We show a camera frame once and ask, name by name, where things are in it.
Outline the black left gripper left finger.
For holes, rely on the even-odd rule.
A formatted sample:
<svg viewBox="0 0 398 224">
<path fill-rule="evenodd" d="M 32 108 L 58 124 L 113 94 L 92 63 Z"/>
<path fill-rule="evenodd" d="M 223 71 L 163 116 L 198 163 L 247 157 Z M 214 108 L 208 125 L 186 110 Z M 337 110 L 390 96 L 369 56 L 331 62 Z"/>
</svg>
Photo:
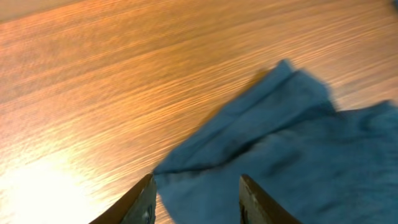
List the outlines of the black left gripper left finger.
<svg viewBox="0 0 398 224">
<path fill-rule="evenodd" d="M 156 196 L 154 176 L 147 174 L 90 224 L 154 224 Z"/>
</svg>

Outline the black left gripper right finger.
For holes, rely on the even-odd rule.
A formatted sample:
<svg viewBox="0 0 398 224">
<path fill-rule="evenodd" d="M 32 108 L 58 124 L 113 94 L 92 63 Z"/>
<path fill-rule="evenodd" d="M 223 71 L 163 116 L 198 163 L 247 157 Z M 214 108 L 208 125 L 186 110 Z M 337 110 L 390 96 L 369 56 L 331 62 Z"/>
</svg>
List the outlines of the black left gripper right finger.
<svg viewBox="0 0 398 224">
<path fill-rule="evenodd" d="M 301 224 L 250 176 L 239 179 L 241 224 Z"/>
</svg>

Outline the blue denim shorts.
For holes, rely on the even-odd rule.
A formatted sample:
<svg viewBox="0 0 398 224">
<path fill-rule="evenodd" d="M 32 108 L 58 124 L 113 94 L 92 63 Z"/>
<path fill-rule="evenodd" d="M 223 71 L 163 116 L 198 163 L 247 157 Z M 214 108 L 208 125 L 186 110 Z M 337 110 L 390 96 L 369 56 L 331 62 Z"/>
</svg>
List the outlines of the blue denim shorts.
<svg viewBox="0 0 398 224">
<path fill-rule="evenodd" d="M 302 223 L 396 223 L 397 106 L 338 111 L 282 60 L 154 169 L 176 223 L 238 223 L 243 174 Z"/>
</svg>

